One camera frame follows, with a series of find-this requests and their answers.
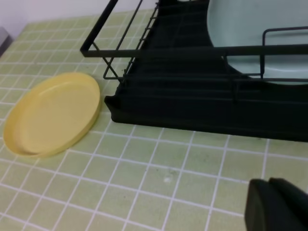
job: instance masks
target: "yellow plate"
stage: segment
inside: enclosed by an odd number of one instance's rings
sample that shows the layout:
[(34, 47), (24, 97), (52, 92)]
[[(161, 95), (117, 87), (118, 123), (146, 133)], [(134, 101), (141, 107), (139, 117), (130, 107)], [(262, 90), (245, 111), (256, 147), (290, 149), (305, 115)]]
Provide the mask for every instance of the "yellow plate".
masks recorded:
[(22, 156), (56, 154), (89, 131), (99, 107), (100, 89), (92, 77), (65, 73), (50, 78), (35, 86), (11, 111), (4, 142)]

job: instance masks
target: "black dish rack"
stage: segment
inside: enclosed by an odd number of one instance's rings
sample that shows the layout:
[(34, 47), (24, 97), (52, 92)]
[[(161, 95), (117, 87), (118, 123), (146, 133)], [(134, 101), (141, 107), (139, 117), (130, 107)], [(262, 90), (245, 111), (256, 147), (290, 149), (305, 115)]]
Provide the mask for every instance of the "black dish rack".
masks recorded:
[[(141, 3), (115, 50), (100, 50), (94, 40), (117, 0), (110, 0), (81, 48), (85, 57), (107, 63), (105, 79), (120, 82), (115, 95), (105, 97), (115, 122), (308, 141), (308, 85), (268, 83), (308, 79), (263, 78), (265, 55), (308, 54), (307, 44), (265, 45), (266, 33), (308, 27), (266, 30), (260, 46), (214, 48), (206, 28), (209, 0), (159, 0), (137, 48), (120, 50)], [(237, 55), (258, 55), (260, 72), (230, 67), (228, 56)], [(115, 58), (131, 58), (123, 76), (112, 68)]]

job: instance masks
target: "plate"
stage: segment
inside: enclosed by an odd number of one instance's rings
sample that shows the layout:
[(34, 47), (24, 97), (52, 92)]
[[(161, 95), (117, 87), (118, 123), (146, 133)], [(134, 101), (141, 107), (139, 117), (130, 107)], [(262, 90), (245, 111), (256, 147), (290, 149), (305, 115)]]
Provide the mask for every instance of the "plate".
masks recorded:
[[(214, 47), (262, 45), (266, 29), (308, 26), (307, 9), (307, 0), (210, 0), (207, 28)], [(308, 30), (266, 35), (266, 45), (307, 43)], [(229, 56), (228, 63), (241, 73), (260, 73), (259, 56)], [(264, 78), (308, 78), (308, 55), (265, 56)]]
[(28, 157), (59, 153), (80, 140), (100, 109), (97, 82), (64, 73), (36, 85), (13, 108), (3, 138), (9, 150)]

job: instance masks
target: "green tile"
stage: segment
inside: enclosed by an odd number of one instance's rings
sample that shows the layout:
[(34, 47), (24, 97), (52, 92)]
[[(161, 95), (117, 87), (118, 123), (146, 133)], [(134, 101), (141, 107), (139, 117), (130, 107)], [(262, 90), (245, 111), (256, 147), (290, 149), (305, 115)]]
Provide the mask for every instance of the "green tile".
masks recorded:
[(3, 175), (5, 174), (6, 170), (10, 165), (11, 165), (10, 163), (0, 161), (0, 179), (3, 177)]
[(192, 134), (192, 131), (165, 128), (161, 139), (189, 143)]
[(50, 62), (51, 63), (61, 63), (64, 62), (66, 60), (68, 56), (68, 52), (67, 51), (57, 51), (54, 52), (51, 56)]
[(117, 161), (95, 156), (89, 164), (84, 177), (108, 182)]
[(187, 148), (187, 145), (161, 142), (156, 149), (152, 163), (181, 168)]
[(137, 125), (134, 130), (133, 136), (158, 139), (161, 130), (162, 128)]
[(0, 186), (0, 212), (4, 213), (17, 191)]
[(166, 231), (204, 231), (208, 210), (180, 202), (173, 202), (166, 223)]
[(4, 177), (2, 183), (19, 188), (23, 183), (29, 170), (29, 167), (13, 164), (10, 167), (10, 170), (7, 172), (6, 176)]
[(15, 82), (19, 79), (17, 76), (7, 76), (0, 84), (3, 88), (11, 88)]
[(34, 78), (33, 76), (22, 76), (15, 83), (14, 87), (27, 89), (30, 83), (33, 81), (33, 78)]
[(185, 169), (218, 175), (223, 150), (191, 147), (186, 160)]
[(126, 137), (118, 137), (118, 136), (111, 136), (111, 135), (104, 135), (100, 146), (97, 149), (97, 154), (113, 156), (113, 157), (120, 157), (125, 144), (127, 143)]
[(109, 186), (98, 210), (120, 218), (126, 218), (135, 195), (134, 191)]
[(175, 197), (202, 205), (211, 205), (215, 184), (215, 178), (183, 173)]
[(0, 89), (0, 100), (8, 93), (9, 90)]
[(96, 215), (92, 221), (89, 231), (102, 230), (102, 227), (106, 231), (121, 231), (124, 222), (113, 218), (105, 217), (102, 215)]
[(145, 171), (145, 165), (120, 162), (111, 183), (137, 189)]
[(57, 74), (58, 68), (59, 65), (57, 64), (48, 64), (42, 68), (40, 74), (44, 76), (55, 76)]
[(289, 158), (269, 156), (266, 161), (265, 178), (284, 178), (301, 188), (307, 190), (308, 162)]
[(169, 207), (169, 200), (139, 194), (130, 220), (154, 228), (162, 228)]
[(308, 143), (270, 140), (269, 153), (307, 157)]
[(53, 174), (39, 169), (32, 169), (26, 183), (23, 186), (24, 190), (43, 194)]
[(30, 222), (46, 229), (52, 229), (61, 214), (64, 205), (42, 199), (34, 211)]
[(20, 192), (10, 207), (8, 215), (27, 220), (38, 201), (38, 197)]
[(99, 132), (105, 131), (107, 125), (109, 124), (109, 121), (110, 121), (110, 115), (100, 114), (95, 124), (93, 125), (92, 130)]
[(201, 144), (201, 145), (210, 145), (216, 147), (224, 147), (227, 141), (227, 135), (225, 134), (216, 134), (216, 133), (207, 133), (207, 132), (196, 132), (192, 143)]
[(208, 231), (246, 231), (243, 217), (213, 211), (209, 221)]
[(86, 212), (77, 208), (67, 207), (63, 213), (56, 231), (84, 231), (92, 217), (90, 212)]
[(5, 103), (16, 103), (24, 94), (23, 90), (10, 90), (6, 97), (2, 100)]
[(53, 178), (45, 195), (57, 200), (67, 201), (77, 182), (78, 179), (76, 178), (56, 175)]
[(60, 163), (64, 158), (65, 152), (62, 152), (57, 155), (49, 156), (48, 158), (42, 158), (36, 164), (37, 167), (42, 167), (50, 170), (57, 170)]
[(70, 203), (95, 209), (104, 189), (104, 185), (82, 180), (80, 181)]
[(131, 139), (126, 147), (123, 158), (147, 163), (150, 161), (155, 146), (155, 141)]
[(266, 139), (244, 136), (231, 136), (228, 148), (265, 152)]
[(219, 180), (214, 207), (243, 214), (247, 192), (248, 184)]
[(179, 172), (166, 168), (149, 167), (142, 190), (151, 193), (172, 196)]
[(62, 163), (59, 171), (81, 176), (91, 156), (87, 154), (69, 152)]
[(11, 151), (9, 151), (6, 147), (4, 147), (0, 152), (0, 158), (2, 159), (14, 160), (15, 157), (16, 156)]
[(263, 157), (258, 154), (227, 152), (221, 175), (247, 181), (261, 178)]
[(3, 231), (21, 231), (23, 226), (23, 223), (7, 217), (3, 217), (0, 221), (0, 230)]

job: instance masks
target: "countertop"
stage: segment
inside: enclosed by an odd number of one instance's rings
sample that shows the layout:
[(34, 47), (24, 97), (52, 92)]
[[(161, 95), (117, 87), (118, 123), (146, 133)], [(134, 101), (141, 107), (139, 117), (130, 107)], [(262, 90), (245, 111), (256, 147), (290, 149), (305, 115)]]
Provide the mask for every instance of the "countertop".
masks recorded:
[[(140, 11), (122, 48), (135, 48), (151, 11)], [(128, 17), (113, 14), (96, 40), (115, 48)], [(0, 58), (0, 129), (33, 86), (56, 74), (92, 75), (104, 95), (106, 65), (79, 49), (98, 16), (29, 24)], [(127, 59), (116, 59), (122, 71)], [(11, 154), (0, 139), (0, 230), (244, 231), (252, 178), (308, 186), (308, 144), (114, 123), (102, 104), (91, 131), (46, 158)]]

